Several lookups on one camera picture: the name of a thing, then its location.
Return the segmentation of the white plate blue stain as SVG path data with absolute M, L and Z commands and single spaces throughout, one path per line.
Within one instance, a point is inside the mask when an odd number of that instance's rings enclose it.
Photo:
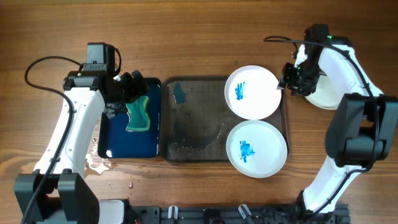
M 340 103 L 338 95 L 335 92 L 330 79 L 326 75 L 320 76 L 316 91 L 305 98 L 311 104 L 325 110 L 336 110 Z

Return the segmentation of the green yellow sponge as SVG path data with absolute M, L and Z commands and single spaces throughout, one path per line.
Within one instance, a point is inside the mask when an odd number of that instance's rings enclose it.
M 129 116 L 126 131 L 143 132 L 149 130 L 150 117 L 147 113 L 148 102 L 148 96 L 140 96 L 134 102 L 126 104 L 127 115 Z

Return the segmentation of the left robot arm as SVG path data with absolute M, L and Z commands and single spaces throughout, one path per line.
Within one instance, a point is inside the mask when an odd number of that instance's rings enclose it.
M 22 223 L 125 223 L 125 200 L 100 200 L 84 180 L 85 156 L 107 103 L 132 103 L 148 91 L 137 70 L 115 80 L 107 71 L 72 71 L 63 83 L 63 109 L 31 174 L 19 174 L 14 193 Z

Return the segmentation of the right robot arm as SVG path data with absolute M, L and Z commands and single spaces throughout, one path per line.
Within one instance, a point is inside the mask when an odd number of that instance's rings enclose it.
M 326 159 L 295 203 L 301 220 L 319 219 L 335 210 L 337 200 L 358 175 L 387 157 L 397 125 L 397 97 L 374 86 L 346 38 L 322 35 L 307 40 L 277 37 L 275 41 L 295 46 L 296 62 L 284 65 L 280 89 L 329 100 L 331 95 L 319 88 L 325 74 L 338 100 L 325 136 Z

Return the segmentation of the blue rectangular water tray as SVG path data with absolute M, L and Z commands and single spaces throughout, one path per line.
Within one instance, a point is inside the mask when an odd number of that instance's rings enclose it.
M 105 159 L 152 158 L 159 153 L 159 128 L 161 112 L 161 81 L 146 78 L 149 85 L 147 112 L 150 127 L 147 131 L 126 131 L 129 116 L 119 113 L 109 119 L 101 115 L 97 153 Z

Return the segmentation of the dark brown serving tray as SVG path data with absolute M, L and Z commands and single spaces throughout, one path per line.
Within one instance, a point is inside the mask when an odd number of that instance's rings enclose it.
M 243 118 L 224 98 L 226 76 L 172 77 L 162 85 L 160 155 L 169 163 L 228 162 L 226 140 Z

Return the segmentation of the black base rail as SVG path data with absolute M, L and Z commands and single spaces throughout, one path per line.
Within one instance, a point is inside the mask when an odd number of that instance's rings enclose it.
M 318 213 L 305 219 L 295 204 L 274 204 L 261 207 L 133 207 L 128 206 L 125 223 L 131 224 L 212 224 L 212 223 L 327 223 L 350 224 L 348 206 L 337 205 L 333 212 Z

